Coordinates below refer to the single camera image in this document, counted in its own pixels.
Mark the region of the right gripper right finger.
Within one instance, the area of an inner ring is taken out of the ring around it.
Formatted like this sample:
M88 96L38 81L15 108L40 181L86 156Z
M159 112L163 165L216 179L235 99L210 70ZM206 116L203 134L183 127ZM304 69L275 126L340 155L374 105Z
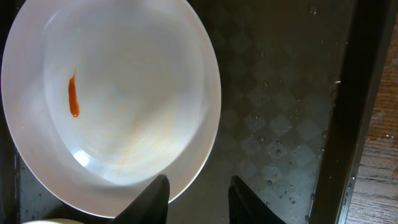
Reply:
M228 189L230 224L285 224L238 176Z

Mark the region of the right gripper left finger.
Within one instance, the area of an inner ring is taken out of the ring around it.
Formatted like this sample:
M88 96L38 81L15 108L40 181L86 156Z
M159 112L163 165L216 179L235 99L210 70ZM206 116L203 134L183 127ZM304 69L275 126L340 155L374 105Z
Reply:
M158 175L111 224L166 224L170 183Z

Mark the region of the pinkish white plate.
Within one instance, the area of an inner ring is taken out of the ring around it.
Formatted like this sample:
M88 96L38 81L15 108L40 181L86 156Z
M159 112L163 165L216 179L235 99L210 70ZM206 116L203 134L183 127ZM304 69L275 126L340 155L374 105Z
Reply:
M19 154L69 206L119 215L158 175L170 200L210 155L215 51L183 0L29 0L4 49L1 94Z

